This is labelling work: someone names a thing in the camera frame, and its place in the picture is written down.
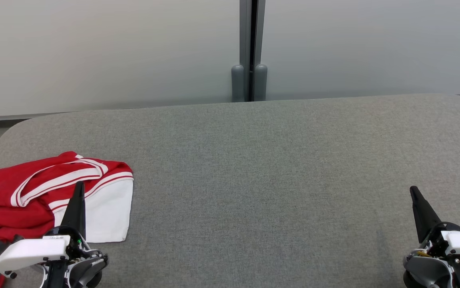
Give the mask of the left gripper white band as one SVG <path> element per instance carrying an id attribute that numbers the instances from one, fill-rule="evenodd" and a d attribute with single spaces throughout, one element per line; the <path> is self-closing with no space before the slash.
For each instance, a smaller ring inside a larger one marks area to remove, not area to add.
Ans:
<path id="1" fill-rule="evenodd" d="M 36 267 L 43 273 L 42 288 L 95 288 L 108 266 L 108 255 L 85 241 L 84 182 L 77 182 L 61 227 L 42 238 L 23 239 L 0 254 L 0 274 L 14 279 L 16 270 Z"/>

